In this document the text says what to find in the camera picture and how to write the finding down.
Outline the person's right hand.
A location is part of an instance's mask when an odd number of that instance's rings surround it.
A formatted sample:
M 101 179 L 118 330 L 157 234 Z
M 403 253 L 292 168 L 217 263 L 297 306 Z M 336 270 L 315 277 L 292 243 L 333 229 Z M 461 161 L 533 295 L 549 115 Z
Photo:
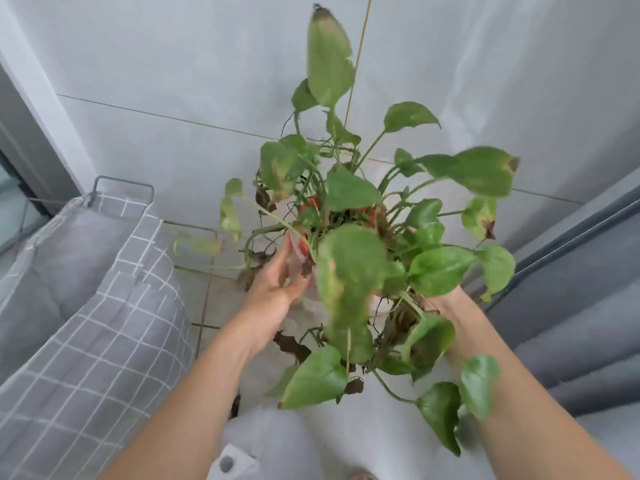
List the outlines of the person's right hand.
M 478 304 L 460 286 L 444 295 L 427 297 L 425 300 L 454 324 L 477 322 L 486 317 Z

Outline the person's left hand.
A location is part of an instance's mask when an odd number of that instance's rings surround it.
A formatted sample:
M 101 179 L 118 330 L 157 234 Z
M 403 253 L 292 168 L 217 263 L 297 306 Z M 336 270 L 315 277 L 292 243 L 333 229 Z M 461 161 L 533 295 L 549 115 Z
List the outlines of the person's left hand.
M 291 307 L 278 298 L 270 286 L 270 261 L 256 275 L 243 306 L 234 318 L 255 353 L 274 338 Z

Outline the red and clear plant pot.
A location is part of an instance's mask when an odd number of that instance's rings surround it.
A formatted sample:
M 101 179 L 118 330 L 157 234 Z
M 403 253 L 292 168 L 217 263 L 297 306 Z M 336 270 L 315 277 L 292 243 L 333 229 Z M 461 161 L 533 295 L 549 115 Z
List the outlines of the red and clear plant pot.
M 359 219 L 340 226 L 329 222 L 329 229 L 322 233 L 323 215 L 319 197 L 302 202 L 296 232 L 291 234 L 296 249 L 290 270 L 302 267 L 305 274 L 313 275 L 308 289 L 316 290 L 331 327 L 363 328 L 374 295 L 390 272 L 387 248 L 371 221 L 366 224 Z

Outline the person's right forearm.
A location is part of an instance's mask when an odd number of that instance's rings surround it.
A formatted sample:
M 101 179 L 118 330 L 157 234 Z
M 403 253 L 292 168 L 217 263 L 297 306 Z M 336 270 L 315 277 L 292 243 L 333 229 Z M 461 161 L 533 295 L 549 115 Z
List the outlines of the person's right forearm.
M 490 355 L 500 366 L 492 411 L 477 425 L 497 480 L 632 480 L 549 395 L 487 317 L 453 325 L 456 335 L 447 359 L 456 375 L 463 360 L 475 355 Z

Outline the person's left forearm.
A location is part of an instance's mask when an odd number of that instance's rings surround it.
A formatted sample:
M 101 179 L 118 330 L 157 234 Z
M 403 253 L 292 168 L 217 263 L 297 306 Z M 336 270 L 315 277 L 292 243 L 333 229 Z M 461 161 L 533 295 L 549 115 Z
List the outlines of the person's left forearm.
M 283 320 L 247 310 L 234 316 L 99 480 L 205 480 L 243 370 Z

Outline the green pothos plant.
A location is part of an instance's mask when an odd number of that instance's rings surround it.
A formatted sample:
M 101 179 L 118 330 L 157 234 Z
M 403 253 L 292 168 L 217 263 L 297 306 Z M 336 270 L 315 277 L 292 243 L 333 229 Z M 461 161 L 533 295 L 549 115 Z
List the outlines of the green pothos plant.
M 353 88 L 356 66 L 342 24 L 315 4 L 307 31 L 307 76 L 291 103 L 294 133 L 260 147 L 253 177 L 261 226 L 244 245 L 240 285 L 249 290 L 273 258 L 254 250 L 258 237 L 288 232 L 290 277 L 311 276 L 328 318 L 299 340 L 278 332 L 274 342 L 295 357 L 273 394 L 278 407 L 295 410 L 340 402 L 364 389 L 372 373 L 396 401 L 417 407 L 440 443 L 459 457 L 460 413 L 484 420 L 500 368 L 488 355 L 463 360 L 461 378 L 440 381 L 417 399 L 395 394 L 380 376 L 417 381 L 432 372 L 452 346 L 453 323 L 422 300 L 457 288 L 473 266 L 486 285 L 482 300 L 504 290 L 515 259 L 495 239 L 497 201 L 510 195 L 520 158 L 494 146 L 474 146 L 455 155 L 413 157 L 395 151 L 378 184 L 362 165 L 382 137 L 425 125 L 441 127 L 418 102 L 391 105 L 383 128 L 361 152 L 362 139 L 346 128 L 336 105 Z

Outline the grey metal drying rack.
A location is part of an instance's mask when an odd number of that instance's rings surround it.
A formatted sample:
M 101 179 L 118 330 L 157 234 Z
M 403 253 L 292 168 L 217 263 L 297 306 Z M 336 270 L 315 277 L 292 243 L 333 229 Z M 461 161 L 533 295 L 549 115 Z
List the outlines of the grey metal drying rack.
M 174 266 L 185 272 L 222 276 L 214 266 L 230 247 L 230 238 L 213 225 L 197 225 L 186 218 L 169 219 L 155 204 L 153 185 L 125 178 L 99 175 L 86 195 L 86 207 L 100 214 L 139 222 L 146 215 L 161 220 L 157 243 Z

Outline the person's grey garment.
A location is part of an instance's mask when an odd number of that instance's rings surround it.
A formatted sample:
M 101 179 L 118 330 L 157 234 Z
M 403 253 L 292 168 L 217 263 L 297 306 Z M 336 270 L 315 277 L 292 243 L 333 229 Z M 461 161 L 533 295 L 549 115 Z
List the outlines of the person's grey garment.
M 263 398 L 223 434 L 223 455 L 241 464 L 232 480 L 495 480 L 471 430 L 462 455 L 444 448 L 412 404 L 397 402 L 369 377 L 364 392 L 300 410 Z

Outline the grey checked quilt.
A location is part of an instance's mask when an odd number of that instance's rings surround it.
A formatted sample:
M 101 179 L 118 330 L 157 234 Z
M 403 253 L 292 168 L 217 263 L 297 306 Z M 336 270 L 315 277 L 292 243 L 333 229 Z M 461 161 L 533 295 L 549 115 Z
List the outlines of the grey checked quilt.
M 93 193 L 0 279 L 0 480 L 94 480 L 191 367 L 163 221 Z

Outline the white tag with grey dot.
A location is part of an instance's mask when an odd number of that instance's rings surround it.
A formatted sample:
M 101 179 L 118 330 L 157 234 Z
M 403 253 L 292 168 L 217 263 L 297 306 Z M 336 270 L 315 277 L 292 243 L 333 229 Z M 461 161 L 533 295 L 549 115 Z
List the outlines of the white tag with grey dot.
M 260 471 L 259 461 L 233 444 L 227 444 L 213 462 L 206 480 L 249 480 Z

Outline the grey fabric curtain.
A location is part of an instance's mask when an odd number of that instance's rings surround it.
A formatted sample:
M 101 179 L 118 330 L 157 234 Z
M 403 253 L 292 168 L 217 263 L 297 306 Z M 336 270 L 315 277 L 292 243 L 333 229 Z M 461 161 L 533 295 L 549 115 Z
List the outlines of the grey fabric curtain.
M 640 168 L 516 254 L 485 307 L 570 414 L 640 403 Z

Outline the dark window frame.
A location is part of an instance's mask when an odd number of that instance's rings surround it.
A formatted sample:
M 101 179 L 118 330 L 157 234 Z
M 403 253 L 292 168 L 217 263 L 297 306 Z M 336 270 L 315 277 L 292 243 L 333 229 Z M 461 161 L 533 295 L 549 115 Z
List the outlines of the dark window frame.
M 0 63 L 0 259 L 83 189 Z

